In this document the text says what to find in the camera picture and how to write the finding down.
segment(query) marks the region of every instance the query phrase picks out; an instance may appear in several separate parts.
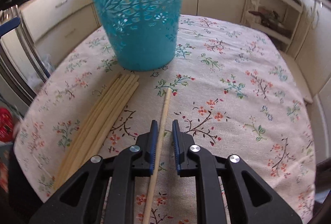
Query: blue handle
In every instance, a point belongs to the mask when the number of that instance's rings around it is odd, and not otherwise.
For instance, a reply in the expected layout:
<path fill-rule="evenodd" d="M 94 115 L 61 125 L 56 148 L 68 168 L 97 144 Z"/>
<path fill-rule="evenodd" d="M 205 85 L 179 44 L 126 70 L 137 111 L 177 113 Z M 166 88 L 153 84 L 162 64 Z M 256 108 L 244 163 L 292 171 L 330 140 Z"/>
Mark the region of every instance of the blue handle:
<path fill-rule="evenodd" d="M 11 30 L 17 28 L 20 24 L 20 18 L 15 17 L 10 21 L 0 25 L 0 38 L 5 35 L 6 33 L 10 32 Z"/>

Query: table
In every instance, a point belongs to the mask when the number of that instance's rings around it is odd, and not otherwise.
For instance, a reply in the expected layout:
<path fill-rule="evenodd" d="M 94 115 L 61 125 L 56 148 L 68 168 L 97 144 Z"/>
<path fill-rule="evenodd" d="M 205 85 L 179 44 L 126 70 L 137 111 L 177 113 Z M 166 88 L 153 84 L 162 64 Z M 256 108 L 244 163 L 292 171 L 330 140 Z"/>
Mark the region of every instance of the table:
<path fill-rule="evenodd" d="M 103 28 L 57 68 L 25 115 L 15 154 L 31 186 L 46 201 L 57 169 L 118 65 Z M 176 175 L 171 123 L 213 154 L 243 158 L 301 216 L 312 217 L 315 156 L 305 104 L 270 39 L 219 20 L 182 15 L 175 58 L 139 73 L 140 86 L 99 154 L 110 157 L 161 120 L 167 88 L 172 97 L 151 223 L 196 223 L 195 182 Z M 136 223 L 143 217 L 148 178 L 136 183 Z"/>

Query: blue waste basket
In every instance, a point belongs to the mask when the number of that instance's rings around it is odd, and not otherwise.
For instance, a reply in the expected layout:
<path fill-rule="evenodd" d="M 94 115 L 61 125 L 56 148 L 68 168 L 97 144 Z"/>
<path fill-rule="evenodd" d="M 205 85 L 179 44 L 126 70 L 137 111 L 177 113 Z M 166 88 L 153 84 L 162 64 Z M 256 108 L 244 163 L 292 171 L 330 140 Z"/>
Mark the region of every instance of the blue waste basket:
<path fill-rule="evenodd" d="M 93 0 L 119 64 L 149 71 L 175 54 L 182 0 Z"/>

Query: bundle of chopsticks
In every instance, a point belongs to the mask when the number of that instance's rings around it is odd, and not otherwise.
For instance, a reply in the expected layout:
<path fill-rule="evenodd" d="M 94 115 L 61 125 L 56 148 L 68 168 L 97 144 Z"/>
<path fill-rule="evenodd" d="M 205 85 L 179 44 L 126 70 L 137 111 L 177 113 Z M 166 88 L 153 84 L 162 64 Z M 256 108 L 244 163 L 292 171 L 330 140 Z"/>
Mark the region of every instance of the bundle of chopsticks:
<path fill-rule="evenodd" d="M 66 152 L 55 179 L 55 189 L 99 152 L 115 121 L 137 89 L 138 79 L 136 75 L 118 73 L 103 90 Z"/>

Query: red object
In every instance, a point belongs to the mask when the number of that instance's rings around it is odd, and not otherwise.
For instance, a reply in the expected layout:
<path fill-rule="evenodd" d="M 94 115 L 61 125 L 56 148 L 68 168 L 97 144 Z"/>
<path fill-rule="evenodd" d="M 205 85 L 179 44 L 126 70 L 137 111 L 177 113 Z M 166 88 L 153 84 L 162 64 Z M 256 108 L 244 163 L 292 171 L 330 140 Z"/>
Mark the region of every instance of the red object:
<path fill-rule="evenodd" d="M 0 108 L 0 141 L 6 143 L 13 140 L 13 117 L 6 108 Z"/>

